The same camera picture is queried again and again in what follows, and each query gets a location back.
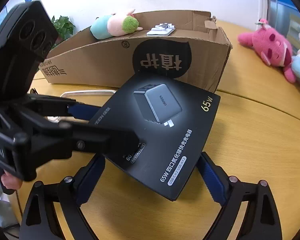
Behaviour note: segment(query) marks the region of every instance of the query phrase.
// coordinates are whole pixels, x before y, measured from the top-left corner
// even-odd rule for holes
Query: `charger product image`
[[[174,126],[171,118],[182,108],[166,84],[149,84],[133,92],[142,116],[152,122]]]

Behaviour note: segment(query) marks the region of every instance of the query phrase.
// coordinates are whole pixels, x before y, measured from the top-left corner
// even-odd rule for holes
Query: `blue gripper pad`
[[[76,202],[79,206],[87,203],[106,165],[102,155],[95,154],[85,167],[81,167],[74,176],[73,187],[77,192]]]
[[[73,106],[69,106],[68,113],[74,118],[90,121],[99,109],[99,106],[76,103]]]
[[[220,166],[215,165],[205,152],[201,153],[197,168],[213,200],[223,206],[229,193],[228,175]]]

